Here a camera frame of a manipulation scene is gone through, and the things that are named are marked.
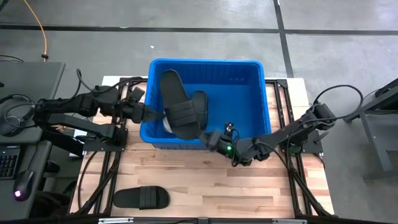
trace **wooden table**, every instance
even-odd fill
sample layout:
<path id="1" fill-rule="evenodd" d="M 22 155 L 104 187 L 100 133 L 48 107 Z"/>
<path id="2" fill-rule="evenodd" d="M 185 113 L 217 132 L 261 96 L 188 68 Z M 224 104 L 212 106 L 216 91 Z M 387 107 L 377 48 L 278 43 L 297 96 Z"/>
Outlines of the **wooden table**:
<path id="1" fill-rule="evenodd" d="M 105 77 L 103 85 L 113 85 L 119 77 Z M 308 98 L 301 78 L 287 79 L 294 118 L 308 108 Z M 138 85 L 145 90 L 146 83 Z M 280 91 L 283 108 L 286 105 Z M 267 100 L 272 131 L 279 129 L 279 117 L 274 88 L 267 85 Z M 109 123 L 109 117 L 99 113 L 94 122 Z M 112 216 L 123 217 L 213 217 L 213 218 L 292 218 L 292 198 L 286 168 L 272 153 L 270 158 L 254 161 L 249 167 L 231 167 L 231 161 L 208 151 L 160 150 L 142 142 L 139 124 L 127 123 L 129 138 L 122 154 L 116 190 L 145 185 L 159 185 L 170 194 L 170 205 L 160 210 L 112 208 Z M 85 156 L 81 171 L 88 156 Z M 88 166 L 81 187 L 84 203 L 98 185 L 104 153 L 99 152 Z M 303 164 L 309 189 L 324 208 L 333 213 L 325 172 L 319 158 L 303 154 Z M 101 211 L 108 195 L 104 191 Z M 304 212 L 301 190 L 300 208 Z M 74 195 L 71 212 L 77 210 Z"/>

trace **gray floor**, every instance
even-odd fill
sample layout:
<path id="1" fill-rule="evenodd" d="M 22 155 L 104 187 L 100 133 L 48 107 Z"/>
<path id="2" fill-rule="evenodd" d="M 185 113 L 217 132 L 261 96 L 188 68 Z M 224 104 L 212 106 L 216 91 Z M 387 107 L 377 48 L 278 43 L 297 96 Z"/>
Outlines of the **gray floor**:
<path id="1" fill-rule="evenodd" d="M 272 0 L 31 0 L 43 24 L 121 27 L 277 29 Z M 398 2 L 391 0 L 280 0 L 286 29 L 396 30 Z M 0 22 L 35 24 L 22 1 L 12 0 Z M 105 75 L 147 75 L 159 57 L 233 58 L 260 61 L 267 77 L 286 77 L 279 34 L 48 31 L 51 61 L 67 64 L 58 96 L 72 94 L 76 68 L 89 85 Z M 352 84 L 364 94 L 397 78 L 398 35 L 287 35 L 294 77 L 305 79 L 308 97 L 328 86 Z M 39 61 L 39 31 L 0 30 L 0 53 Z M 356 107 L 351 90 L 322 97 L 337 115 Z M 333 206 L 345 218 L 397 222 L 398 181 L 365 183 L 377 169 L 360 121 L 338 123 L 322 141 Z M 66 161 L 61 152 L 52 155 Z"/>

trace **black cable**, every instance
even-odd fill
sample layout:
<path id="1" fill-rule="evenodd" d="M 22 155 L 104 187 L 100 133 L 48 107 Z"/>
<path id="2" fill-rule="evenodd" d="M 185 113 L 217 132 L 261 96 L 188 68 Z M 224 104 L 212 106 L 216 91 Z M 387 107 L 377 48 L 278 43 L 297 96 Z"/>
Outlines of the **black cable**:
<path id="1" fill-rule="evenodd" d="M 111 168 L 109 168 L 109 171 L 108 171 L 108 173 L 106 173 L 103 181 L 101 183 L 99 183 L 97 188 L 94 190 L 93 194 L 91 194 L 90 198 L 85 202 L 85 204 L 81 207 L 81 209 L 79 209 L 75 213 L 87 214 L 90 211 L 91 207 L 94 205 L 95 201 L 97 200 L 99 195 L 102 193 L 102 191 L 108 184 L 109 180 L 111 180 L 113 175 L 115 175 L 115 173 L 118 172 L 118 169 L 117 169 L 119 167 L 118 164 L 119 164 L 118 161 L 116 161 L 116 160 L 113 161 L 112 166 L 111 166 Z"/>
<path id="2" fill-rule="evenodd" d="M 359 89 L 357 89 L 355 86 L 352 86 L 352 85 L 335 85 L 335 86 L 331 86 L 331 87 L 327 88 L 326 90 L 323 90 L 321 93 L 319 93 L 318 96 L 317 96 L 317 97 L 315 98 L 315 100 L 313 101 L 313 104 L 315 105 L 316 103 L 318 103 L 318 99 L 319 99 L 324 93 L 326 93 L 327 91 L 332 90 L 332 89 L 335 89 L 335 88 L 340 88 L 340 87 L 352 88 L 353 90 L 355 90 L 355 91 L 359 94 L 359 97 L 361 98 L 361 100 L 360 100 L 360 102 L 359 102 L 359 105 L 356 107 L 356 109 L 355 109 L 353 112 L 351 112 L 350 114 L 344 115 L 344 116 L 340 116 L 340 117 L 334 118 L 334 119 L 344 119 L 344 118 L 349 117 L 349 116 L 351 116 L 352 114 L 356 113 L 357 111 L 359 111 L 359 110 L 361 109 L 362 104 L 363 104 L 363 99 L 364 99 L 364 97 L 363 97 L 361 91 L 360 91 Z"/>
<path id="3" fill-rule="evenodd" d="M 21 62 L 20 60 L 0 60 L 0 62 Z"/>
<path id="4" fill-rule="evenodd" d="M 78 190 L 77 190 L 77 204 L 79 207 L 79 210 L 81 209 L 81 184 L 83 183 L 83 177 L 86 173 L 88 164 L 91 162 L 91 160 L 94 158 L 95 154 L 97 154 L 98 151 L 95 151 L 92 153 L 92 155 L 88 158 L 85 167 L 83 168 L 83 171 L 81 172 L 81 176 L 80 176 L 80 180 L 79 180 L 79 186 L 78 186 Z"/>
<path id="5" fill-rule="evenodd" d="M 37 144 L 38 144 L 38 143 L 36 143 L 35 152 L 33 153 L 33 156 L 32 156 L 32 158 L 30 159 L 30 162 L 29 162 L 29 165 L 27 166 L 27 169 L 30 169 L 30 166 L 32 165 L 32 162 L 33 162 L 33 160 L 35 159 L 36 152 L 37 152 Z"/>
<path id="6" fill-rule="evenodd" d="M 83 78 L 81 77 L 81 70 L 79 68 L 76 69 L 76 76 L 79 79 L 79 83 L 83 84 L 83 86 L 85 86 L 87 90 L 93 93 L 95 92 L 84 82 Z"/>
<path id="7" fill-rule="evenodd" d="M 74 94 L 72 95 L 72 97 L 69 98 L 67 101 L 64 101 L 64 102 L 60 103 L 60 106 L 61 106 L 61 105 L 64 105 L 65 103 L 71 102 L 71 101 L 77 96 L 77 94 L 79 93 L 80 87 L 81 87 L 81 81 L 79 80 L 79 83 L 77 84 L 77 89 L 76 89 L 75 93 L 74 93 Z"/>
<path id="8" fill-rule="evenodd" d="M 14 57 L 14 56 L 10 56 L 10 55 L 0 55 L 0 57 L 7 57 L 7 58 L 13 58 L 13 59 L 17 59 L 20 62 L 24 62 L 22 59 Z"/>
<path id="9" fill-rule="evenodd" d="M 232 131 L 232 134 L 234 131 L 236 131 L 236 137 L 233 139 L 233 145 L 236 146 L 236 143 L 241 139 L 241 135 L 236 128 L 232 128 L 231 131 Z M 236 154 L 235 150 L 232 150 L 232 156 L 231 156 L 231 166 L 232 167 L 236 167 L 237 165 L 239 165 L 239 161 L 235 161 L 235 154 Z"/>
<path id="10" fill-rule="evenodd" d="M 92 93 L 106 93 L 106 92 L 108 92 L 108 91 L 111 91 L 113 88 L 116 88 L 116 87 L 119 86 L 120 84 L 125 84 L 125 83 L 127 83 L 127 82 L 129 82 L 129 81 L 131 81 L 131 80 L 142 79 L 142 77 L 130 77 L 130 78 L 127 78 L 127 79 L 125 79 L 125 80 L 123 80 L 123 81 L 117 82 L 115 85 L 109 87 L 109 88 L 106 89 L 106 90 L 98 91 L 98 90 L 93 90 L 93 89 L 91 89 L 91 88 L 87 85 L 87 83 L 84 82 L 83 78 L 81 77 L 81 70 L 80 70 L 79 68 L 76 69 L 76 75 L 77 75 L 79 81 L 81 82 L 81 84 L 83 84 L 83 86 L 85 86 L 86 89 L 89 90 L 89 91 L 91 91 Z M 142 82 L 144 82 L 144 80 L 143 80 L 143 81 L 137 81 L 137 82 L 135 82 L 134 84 L 132 84 L 131 86 L 140 84 L 140 83 L 142 83 Z"/>
<path id="11" fill-rule="evenodd" d="M 267 143 L 264 142 L 258 142 L 258 144 L 263 145 L 267 148 L 269 148 L 272 152 L 274 152 L 275 154 L 277 154 L 277 156 L 279 157 L 280 161 L 282 161 L 283 165 L 286 167 L 286 169 L 288 169 L 286 162 L 283 160 L 282 156 L 270 145 L 268 145 Z"/>

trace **black metal frame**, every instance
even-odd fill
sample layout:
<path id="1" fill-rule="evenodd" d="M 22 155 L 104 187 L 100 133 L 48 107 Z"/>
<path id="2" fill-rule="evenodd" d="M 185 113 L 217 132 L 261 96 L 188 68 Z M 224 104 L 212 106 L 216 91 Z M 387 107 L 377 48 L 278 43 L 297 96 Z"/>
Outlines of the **black metal frame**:
<path id="1" fill-rule="evenodd" d="M 314 215 L 299 215 L 296 219 L 283 219 L 283 218 L 152 218 L 152 217 L 135 217 L 131 218 L 131 223 L 175 223 L 184 220 L 197 220 L 197 224 L 380 224 L 381 222 L 372 222 L 365 220 L 352 220 L 347 218 L 339 218 L 337 216 L 324 217 Z"/>
<path id="2" fill-rule="evenodd" d="M 147 82 L 147 79 L 141 79 L 141 78 L 137 78 L 137 81 L 141 81 L 141 82 Z M 274 90 L 275 90 L 275 98 L 276 98 L 276 102 L 277 102 L 277 110 L 279 113 L 279 124 L 281 126 L 281 128 L 283 128 L 286 124 L 285 124 L 285 120 L 284 120 L 284 111 L 282 108 L 282 100 L 279 94 L 279 89 L 280 87 L 283 88 L 284 91 L 284 95 L 285 95 L 285 100 L 286 100 L 286 105 L 287 105 L 287 112 L 288 112 L 288 117 L 289 117 L 289 122 L 293 122 L 294 121 L 294 117 L 293 117 L 293 111 L 292 111 L 292 104 L 290 102 L 290 95 L 289 95 L 289 89 L 287 86 L 287 80 L 286 79 L 277 79 L 277 80 L 265 80 L 266 84 L 272 84 L 274 86 Z M 123 88 L 119 87 L 119 92 L 120 94 L 122 93 Z M 128 87 L 127 89 L 127 96 L 126 98 L 128 99 L 131 93 L 131 89 Z M 126 120 L 123 121 L 122 123 L 122 127 L 126 127 Z M 119 167 L 119 163 L 120 163 L 120 159 L 121 159 L 121 153 L 122 152 L 116 152 L 115 154 L 115 160 L 118 163 L 118 167 Z M 102 166 L 102 170 L 101 170 L 101 176 L 100 176 L 100 181 L 103 180 L 103 177 L 106 175 L 107 170 L 108 170 L 108 166 L 109 166 L 109 159 L 110 159 L 110 155 L 111 152 L 106 152 L 105 157 L 104 157 L 104 163 Z M 304 168 L 303 168 L 303 162 L 302 162 L 302 158 L 301 156 L 296 156 L 296 161 L 297 161 L 297 165 L 298 165 L 298 173 L 301 176 L 301 178 L 303 179 L 304 183 L 305 183 L 305 174 L 304 174 Z M 115 192 L 115 187 L 116 187 L 116 181 L 117 181 L 117 173 L 112 177 L 111 179 L 111 183 L 110 183 L 110 188 L 109 188 L 109 194 L 108 194 L 108 199 L 106 202 L 106 208 L 104 209 L 104 213 L 110 215 L 111 214 L 111 209 L 112 209 L 112 204 L 113 204 L 113 195 Z M 289 174 L 289 185 L 290 185 L 290 193 L 292 196 L 292 203 L 293 203 L 293 208 L 294 208 L 294 215 L 295 217 L 299 216 L 302 214 L 300 207 L 299 207 L 299 198 L 297 197 L 297 190 L 295 187 L 295 181 L 292 177 L 291 174 Z M 304 198 L 305 200 L 305 212 L 307 215 L 311 215 L 312 214 L 312 210 L 311 210 L 311 206 L 309 201 Z M 98 197 L 98 200 L 95 203 L 95 209 L 94 209 L 94 213 L 99 213 L 100 212 L 100 206 L 102 203 L 102 194 Z M 159 221 L 159 222 L 174 222 L 175 220 L 181 220 L 181 218 L 135 218 L 134 221 L 145 221 L 145 220 L 151 220 L 152 222 L 154 221 Z M 273 221 L 273 219 L 270 218 L 212 218 L 212 220 L 214 220 L 214 222 L 228 222 L 228 223 L 238 223 L 241 221 L 245 221 L 248 223 L 267 223 L 267 222 L 271 222 Z"/>
<path id="3" fill-rule="evenodd" d="M 127 85 L 126 99 L 129 99 L 129 97 L 131 95 L 131 92 L 132 92 L 130 84 L 131 84 L 131 82 L 134 82 L 134 81 L 147 82 L 147 78 L 138 77 L 137 80 L 130 80 L 129 82 L 127 82 L 127 83 L 125 83 L 123 85 L 119 85 L 119 95 L 120 96 L 122 95 L 123 90 L 124 90 L 124 86 Z M 117 118 L 115 116 L 113 116 L 112 117 L 112 123 L 115 123 L 116 120 L 117 120 Z M 127 119 L 125 118 L 125 119 L 122 120 L 120 128 L 125 129 L 126 128 L 126 124 L 127 124 Z M 119 163 L 120 163 L 120 160 L 121 160 L 121 155 L 122 155 L 122 152 L 120 152 L 120 151 L 119 152 L 115 152 L 114 161 L 117 162 L 117 170 L 119 170 Z M 105 152 L 104 162 L 103 162 L 103 166 L 102 166 L 102 169 L 101 169 L 101 175 L 99 177 L 99 182 L 100 183 L 103 181 L 106 173 L 108 172 L 108 166 L 109 166 L 110 158 L 111 158 L 111 152 Z M 115 191 L 115 188 L 116 188 L 117 179 L 118 179 L 118 173 L 116 172 L 112 176 L 112 179 L 111 179 L 111 182 L 110 182 L 108 199 L 107 199 L 106 206 L 105 206 L 105 209 L 104 209 L 104 212 L 103 212 L 103 213 L 108 214 L 108 215 L 110 215 L 111 211 L 112 211 L 113 195 L 114 195 L 114 191 Z M 102 203 L 102 196 L 103 196 L 103 192 L 98 196 L 98 199 L 97 199 L 97 201 L 94 204 L 93 213 L 100 213 L 101 203 Z"/>
<path id="4" fill-rule="evenodd" d="M 395 169 L 393 167 L 387 153 L 388 151 L 392 151 L 393 149 L 386 148 L 384 146 L 384 141 L 379 140 L 380 137 L 383 137 L 383 134 L 372 128 L 370 118 L 370 116 L 375 116 L 377 114 L 381 116 L 377 119 L 395 120 L 397 118 L 395 114 L 388 114 L 391 112 L 395 113 L 397 111 L 396 109 L 390 109 L 391 107 L 396 108 L 396 104 L 398 103 L 398 79 L 380 88 L 380 90 L 375 93 L 375 96 L 376 98 L 370 101 L 368 104 L 364 105 L 359 112 L 352 114 L 350 117 L 344 119 L 344 121 L 350 123 L 356 118 L 361 118 L 366 136 L 368 137 L 368 140 L 371 143 L 372 147 L 377 152 L 377 156 L 379 157 L 381 163 L 382 171 L 366 174 L 363 176 L 364 180 L 386 179 L 398 176 L 398 169 Z"/>

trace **metal frame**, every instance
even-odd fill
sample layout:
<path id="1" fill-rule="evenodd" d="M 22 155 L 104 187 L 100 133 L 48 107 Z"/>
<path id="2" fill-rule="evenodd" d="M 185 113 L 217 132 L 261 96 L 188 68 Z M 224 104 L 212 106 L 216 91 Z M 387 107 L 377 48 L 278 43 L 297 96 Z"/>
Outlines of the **metal frame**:
<path id="1" fill-rule="evenodd" d="M 381 91 L 378 91 L 379 93 L 376 95 L 377 97 L 373 99 L 371 102 L 368 104 L 364 105 L 361 110 L 355 114 L 352 114 L 350 117 L 347 117 L 344 119 L 346 123 L 351 123 L 352 120 L 356 118 L 361 118 L 366 136 L 368 137 L 369 142 L 371 143 L 372 147 L 375 149 L 377 152 L 377 156 L 379 157 L 380 163 L 381 163 L 381 168 L 382 171 L 378 172 L 373 172 L 370 174 L 366 174 L 363 176 L 364 180 L 376 180 L 376 179 L 386 179 L 390 177 L 397 177 L 398 176 L 398 169 L 393 168 L 391 160 L 389 158 L 389 155 L 387 154 L 390 149 L 387 149 L 376 139 L 376 136 L 380 136 L 378 132 L 374 128 L 371 128 L 370 122 L 371 120 L 369 119 L 369 114 L 379 114 L 380 119 L 385 119 L 389 118 L 386 115 L 386 113 L 383 112 L 383 108 L 388 107 L 389 105 L 393 105 L 394 103 L 396 104 L 398 102 L 398 85 L 397 85 L 397 80 L 394 80 L 393 82 L 387 84 L 388 86 L 388 91 L 385 93 L 381 93 Z"/>
<path id="2" fill-rule="evenodd" d="M 135 80 L 131 80 L 131 81 L 125 83 L 124 85 L 119 85 L 119 95 L 120 96 L 123 93 L 124 86 L 127 86 L 126 99 L 129 99 L 129 97 L 131 95 L 130 84 L 133 81 L 135 81 Z M 137 78 L 137 81 L 147 82 L 147 78 L 139 77 L 139 78 Z M 115 116 L 113 116 L 112 117 L 112 123 L 115 123 L 116 119 L 117 118 Z M 121 128 L 126 128 L 126 124 L 127 124 L 127 119 L 125 118 L 125 119 L 122 120 Z M 114 160 L 117 162 L 117 170 L 119 170 L 119 163 L 120 163 L 120 160 L 121 160 L 121 156 L 122 156 L 122 152 L 115 152 Z M 101 169 L 101 175 L 99 177 L 99 182 L 100 183 L 102 182 L 102 180 L 104 179 L 106 173 L 108 172 L 108 166 L 109 166 L 110 158 L 111 158 L 111 152 L 105 152 L 104 162 L 103 162 L 103 166 L 102 166 L 102 169 Z M 110 182 L 110 186 L 109 186 L 108 198 L 107 198 L 106 206 L 105 206 L 105 209 L 104 209 L 104 212 L 103 212 L 105 214 L 109 214 L 110 215 L 111 212 L 112 212 L 113 195 L 114 195 L 114 191 L 115 191 L 115 188 L 116 188 L 117 179 L 118 179 L 118 173 L 115 173 L 112 176 L 112 179 L 111 179 L 111 182 Z M 98 196 L 98 199 L 95 202 L 93 213 L 101 213 L 100 212 L 100 208 L 101 208 L 101 204 L 102 204 L 102 196 L 103 196 L 103 192 Z"/>
<path id="3" fill-rule="evenodd" d="M 139 78 L 137 80 L 139 80 L 141 82 L 147 82 L 147 78 L 144 78 L 144 79 Z M 282 100 L 281 100 L 280 94 L 279 94 L 280 87 L 282 87 L 283 91 L 284 91 L 286 105 L 287 105 L 287 111 L 288 111 L 288 116 L 289 116 L 289 122 L 294 121 L 292 104 L 290 102 L 289 89 L 287 86 L 286 79 L 265 80 L 265 83 L 273 84 L 273 86 L 274 86 L 275 98 L 277 99 L 277 110 L 279 112 L 279 124 L 280 124 L 281 128 L 283 128 L 286 124 L 285 124 L 284 113 L 283 113 L 283 108 L 282 108 Z M 128 89 L 126 98 L 129 97 L 130 92 L 131 92 L 130 89 Z M 104 164 L 102 167 L 100 180 L 106 175 L 106 171 L 108 170 L 108 164 L 109 164 L 111 152 L 107 152 L 107 153 L 108 153 L 108 156 L 105 156 L 105 158 L 104 158 Z M 120 163 L 121 156 L 122 156 L 121 152 L 116 152 L 114 159 L 117 161 L 118 164 Z M 297 161 L 297 165 L 298 165 L 299 175 L 303 178 L 303 181 L 305 182 L 305 174 L 304 174 L 303 162 L 302 162 L 301 156 L 297 156 L 296 161 Z M 111 214 L 111 209 L 112 209 L 112 205 L 113 205 L 113 195 L 115 193 L 115 188 L 116 188 L 116 181 L 117 181 L 117 175 L 114 175 L 113 178 L 111 179 L 108 199 L 106 202 L 106 208 L 104 209 L 104 213 L 108 214 L 108 215 Z M 289 185 L 290 185 L 290 193 L 292 196 L 294 215 L 295 215 L 295 217 L 297 217 L 297 216 L 301 215 L 302 212 L 300 211 L 300 207 L 299 207 L 299 198 L 297 197 L 295 181 L 290 174 L 289 174 Z M 96 201 L 94 213 L 100 212 L 101 203 L 102 203 L 102 195 L 100 195 L 98 200 Z M 311 206 L 309 204 L 309 201 L 306 198 L 305 198 L 305 211 L 306 211 L 307 215 L 312 214 Z M 139 222 L 139 221 L 141 221 L 141 222 L 144 222 L 144 221 L 176 222 L 179 220 L 181 220 L 181 218 L 167 218 L 167 217 L 165 217 L 165 218 L 163 218 L 163 217 L 162 218 L 158 218 L 158 217 L 134 218 L 134 222 Z M 205 218 L 205 220 L 208 220 L 208 223 L 241 223 L 241 222 L 245 222 L 245 223 L 274 223 L 275 222 L 275 219 L 271 219 L 271 218 Z"/>

